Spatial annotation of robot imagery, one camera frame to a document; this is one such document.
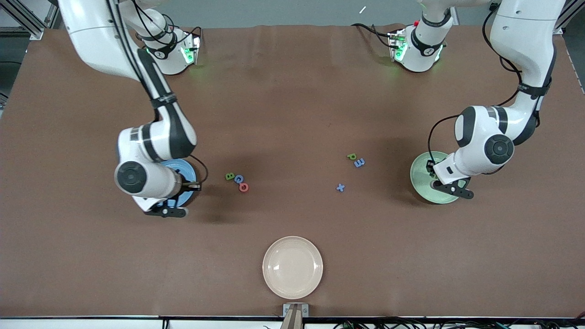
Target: beige plate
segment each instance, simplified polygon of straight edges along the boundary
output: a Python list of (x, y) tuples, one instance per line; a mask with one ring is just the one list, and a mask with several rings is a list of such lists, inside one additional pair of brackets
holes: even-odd
[(262, 273), (275, 294), (286, 299), (299, 299), (308, 296), (319, 285), (323, 276), (323, 259), (311, 241), (285, 237), (266, 251)]

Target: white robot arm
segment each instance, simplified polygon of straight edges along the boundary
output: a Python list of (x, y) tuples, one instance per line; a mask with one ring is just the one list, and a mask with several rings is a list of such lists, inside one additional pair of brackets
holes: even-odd
[(450, 8), (472, 7), (490, 0), (417, 0), (422, 5), (421, 20), (397, 31), (390, 40), (392, 58), (407, 70), (424, 72), (439, 60), (445, 36), (453, 26)]
[(561, 0), (503, 0), (490, 40), (494, 50), (522, 70), (522, 83), (510, 107), (468, 107), (455, 122), (459, 149), (432, 166), (440, 182), (433, 188), (454, 196), (473, 197), (457, 186), (459, 180), (493, 172), (514, 154), (537, 126), (542, 99), (551, 84), (555, 64), (554, 24)]
[(114, 175), (116, 185), (147, 213), (181, 190), (183, 178), (160, 162), (190, 155), (197, 144), (195, 131), (152, 56), (128, 35), (118, 7), (123, 4), (59, 0), (59, 5), (81, 59), (98, 71), (139, 81), (150, 97), (156, 119), (120, 133)]
[(164, 74), (181, 73), (196, 63), (199, 52), (198, 36), (169, 26), (164, 16), (152, 9), (161, 0), (127, 0), (119, 5), (126, 23), (144, 41), (146, 49)]

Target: black cable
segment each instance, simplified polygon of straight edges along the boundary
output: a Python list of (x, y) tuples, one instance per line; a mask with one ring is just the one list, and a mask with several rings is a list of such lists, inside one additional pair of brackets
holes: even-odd
[(189, 156), (192, 157), (193, 159), (195, 159), (195, 161), (199, 162), (201, 164), (201, 166), (203, 166), (203, 168), (205, 169), (205, 177), (198, 182), (199, 184), (203, 184), (203, 182), (207, 180), (207, 177), (209, 177), (209, 169), (207, 168), (205, 163), (203, 163), (203, 161), (197, 159), (194, 155), (189, 154)]
[(163, 17), (164, 17), (165, 19), (168, 19), (168, 21), (170, 22), (170, 24), (169, 24), (170, 26), (173, 26), (173, 27), (175, 27), (175, 22), (173, 22), (173, 19), (172, 19), (172, 18), (170, 18), (170, 16), (168, 16), (167, 14), (165, 14), (165, 13), (164, 13), (164, 14), (163, 14)]
[(199, 29), (199, 32), (201, 33), (201, 27), (200, 26), (196, 26), (193, 28), (193, 30), (191, 30), (189, 33), (187, 33), (181, 40), (174, 42), (174, 43), (164, 43), (161, 42), (159, 40), (156, 40), (156, 38), (154, 37), (154, 35), (152, 34), (152, 32), (146, 27), (146, 23), (144, 22), (144, 19), (142, 19), (142, 15), (140, 14), (139, 11), (141, 11), (148, 19), (150, 19), (151, 22), (154, 22), (152, 20), (152, 18), (150, 18), (150, 16), (144, 12), (144, 10), (142, 10), (142, 8), (136, 3), (136, 0), (132, 0), (132, 2), (134, 3), (134, 9), (136, 10), (136, 14), (138, 15), (138, 18), (140, 18), (140, 21), (142, 22), (142, 26), (144, 26), (144, 29), (146, 29), (146, 32), (149, 34), (149, 36), (153, 39), (155, 39), (156, 42), (163, 44), (165, 46), (174, 46), (175, 44), (179, 44), (181, 42), (183, 42), (186, 38), (189, 37), (189, 35), (193, 35), (195, 30)]
[(370, 28), (369, 26), (367, 26), (367, 25), (364, 25), (364, 24), (362, 24), (362, 23), (355, 23), (355, 24), (351, 24), (351, 26), (357, 26), (357, 27), (359, 27), (359, 28), (364, 28), (364, 29), (368, 30), (370, 33), (375, 33), (375, 34), (377, 34), (377, 35), (379, 35), (379, 36), (388, 36), (388, 34), (381, 33), (381, 32), (376, 32), (376, 31), (374, 31), (372, 28)]
[(116, 6), (116, 9), (114, 10), (114, 8), (112, 8), (110, 2), (107, 2), (107, 4), (108, 4), (108, 11), (110, 13), (110, 16), (112, 17), (112, 23), (114, 25), (114, 28), (116, 29), (116, 32), (118, 33), (118, 36), (120, 37), (120, 39), (122, 41), (122, 49), (123, 49), (126, 57), (128, 58), (128, 62), (130, 63), (132, 70), (136, 74), (136, 77), (140, 81), (140, 84), (142, 85), (142, 87), (146, 91), (146, 94), (149, 96), (150, 99), (152, 99), (152, 95), (150, 93), (150, 90), (146, 86), (146, 82), (144, 80), (144, 77), (142, 76), (142, 74), (138, 68), (138, 63), (136, 62), (136, 58), (134, 57), (134, 55), (132, 55), (132, 50), (128, 48), (128, 45), (130, 45), (130, 43), (128, 41), (128, 36), (126, 35), (126, 30), (124, 28), (121, 28), (118, 25), (118, 23), (116, 23), (116, 16), (114, 15), (114, 12), (116, 12), (118, 14), (118, 21), (121, 22), (121, 24), (123, 24), (123, 17), (122, 17), (122, 14), (120, 13), (120, 9)]
[(535, 324), (539, 324), (543, 329), (559, 329), (559, 325), (554, 322), (545, 322), (540, 319), (533, 320)]
[[(563, 16), (564, 12), (566, 12), (570, 7), (572, 7), (575, 4), (575, 2), (577, 2), (577, 1), (574, 1), (569, 6), (565, 5), (565, 8), (567, 8), (567, 9), (565, 9), (563, 12), (561, 12), (561, 14), (559, 15), (559, 17)], [(565, 24), (567, 22), (567, 20), (571, 19), (572, 16), (574, 16), (575, 13), (577, 13), (577, 12), (579, 12), (581, 10), (581, 7), (583, 7), (583, 5), (585, 5), (585, 2), (582, 2), (575, 10), (573, 10), (573, 15), (568, 15), (562, 22), (555, 24), (556, 25), (555, 26), (555, 29), (558, 29), (559, 27), (563, 26), (563, 24)]]
[[(382, 44), (385, 45), (386, 47), (392, 48), (392, 49), (398, 49), (397, 46), (391, 46), (390, 44), (384, 42), (384, 40), (382, 40), (381, 37), (383, 37), (383, 36), (384, 37), (388, 37), (388, 34), (387, 33), (381, 33), (381, 32), (376, 31), (376, 27), (373, 24), (372, 24), (371, 28), (368, 27), (368, 26), (366, 26), (366, 25), (364, 25), (364, 24), (362, 24), (362, 23), (355, 23), (355, 24), (352, 24), (351, 26), (357, 26), (358, 28), (364, 28), (368, 32), (374, 33), (378, 37), (378, 40), (380, 42), (382, 42)], [(398, 31), (398, 30), (392, 30), (392, 31), (390, 31), (388, 33), (396, 33), (396, 31)]]
[(494, 171), (493, 171), (493, 172), (491, 172), (491, 173), (482, 173), (482, 175), (493, 175), (493, 174), (495, 174), (496, 172), (499, 172), (500, 170), (502, 170), (502, 168), (503, 168), (504, 166), (501, 166), (501, 167), (499, 167), (498, 169), (494, 170)]
[(394, 328), (403, 325), (407, 329), (410, 329), (408, 325), (411, 325), (413, 329), (421, 329), (418, 325), (421, 325), (423, 329), (427, 329), (426, 325), (418, 320), (414, 319), (405, 319), (405, 318), (394, 318), (393, 319), (398, 324), (394, 326)]
[[(509, 61), (508, 59), (506, 59), (506, 58), (502, 57), (500, 54), (498, 54), (498, 52), (491, 45), (490, 39), (488, 39), (487, 34), (486, 34), (486, 24), (487, 24), (487, 21), (490, 20), (490, 17), (497, 10), (498, 6), (496, 6), (493, 10), (490, 10), (490, 13), (487, 14), (486, 19), (483, 21), (483, 24), (481, 25), (481, 35), (483, 36), (483, 40), (487, 43), (487, 45), (490, 47), (490, 49), (496, 55), (498, 55), (500, 57), (500, 64), (502, 65), (502, 67), (504, 69), (506, 69), (507, 71), (516, 73), (516, 75), (518, 76), (518, 84), (521, 84), (522, 83), (522, 75), (520, 75), (520, 73), (522, 71), (520, 71), (511, 61)], [(510, 65), (510, 67), (512, 67), (512, 69), (509, 69), (508, 67), (506, 67), (503, 62), (506, 62), (508, 65)], [(516, 95), (518, 95), (518, 89), (516, 89), (514, 91), (514, 93), (512, 94), (512, 96), (510, 96), (507, 100), (499, 103), (497, 106), (502, 106), (502, 105), (506, 104), (507, 102), (511, 101), (514, 97), (516, 97)]]
[(516, 324), (518, 321), (520, 321), (519, 318), (517, 318), (516, 320), (514, 320), (514, 322), (512, 322), (511, 324), (507, 325), (506, 327), (510, 328), (512, 327), (514, 324)]
[(361, 323), (361, 322), (352, 321), (352, 324), (354, 324), (354, 328), (355, 328), (355, 324), (357, 324), (358, 329), (370, 329), (367, 325), (365, 325), (364, 323)]
[(443, 329), (445, 324), (454, 324), (454, 327), (449, 327), (447, 329), (465, 329), (465, 328), (479, 328), (479, 329), (494, 329), (493, 325), (489, 324), (480, 324), (474, 321), (447, 321), (442, 323), (439, 326), (439, 329)]
[(384, 42), (384, 40), (382, 40), (382, 37), (378, 34), (378, 31), (376, 31), (376, 27), (373, 24), (371, 25), (371, 28), (374, 30), (374, 33), (378, 37), (378, 40), (380, 42), (382, 42), (383, 45), (385, 45), (388, 48), (398, 49), (398, 46), (394, 46), (394, 45), (391, 45), (391, 44), (388, 44), (388, 43)]
[(445, 120), (449, 120), (449, 119), (455, 119), (459, 116), (459, 114), (457, 115), (451, 115), (451, 116), (447, 116), (446, 118), (442, 118), (441, 120), (437, 121), (435, 123), (435, 125), (433, 126), (433, 128), (431, 128), (431, 132), (429, 133), (429, 139), (426, 142), (427, 147), (429, 148), (429, 155), (431, 156), (431, 160), (433, 161), (434, 164), (436, 164), (435, 162), (435, 158), (433, 157), (433, 153), (431, 152), (431, 136), (433, 135), (433, 130), (435, 130), (435, 127), (437, 127), (439, 125), (439, 123), (445, 121)]

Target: green plate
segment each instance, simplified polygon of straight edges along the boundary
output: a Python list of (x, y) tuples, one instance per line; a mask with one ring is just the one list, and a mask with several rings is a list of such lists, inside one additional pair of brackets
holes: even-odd
[[(439, 163), (447, 157), (447, 154), (433, 151), (433, 157), (435, 158), (435, 161)], [(426, 170), (426, 163), (430, 159), (431, 156), (429, 155), (429, 152), (425, 152), (414, 159), (414, 162), (410, 167), (410, 182), (412, 183), (412, 186), (421, 197), (432, 203), (447, 204), (457, 200), (458, 197), (439, 192), (431, 187), (431, 183), (438, 179), (431, 177)]]

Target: brown table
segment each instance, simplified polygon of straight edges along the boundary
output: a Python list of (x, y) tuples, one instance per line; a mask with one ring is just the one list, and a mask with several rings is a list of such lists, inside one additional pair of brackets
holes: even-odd
[[(448, 42), (414, 74), (356, 28), (206, 30), (199, 65), (168, 81), (211, 176), (187, 217), (161, 219), (113, 182), (118, 133), (153, 116), (142, 87), (45, 31), (0, 120), (0, 313), (279, 314), (286, 300), (265, 285), (262, 258), (299, 235), (325, 263), (303, 299), (315, 316), (575, 316), (585, 105), (565, 44), (555, 37), (536, 134), (501, 172), (472, 180), (473, 200), (432, 205), (408, 175), (432, 124), (516, 86), (478, 27), (457, 26)], [(433, 148), (456, 149), (453, 122)]]

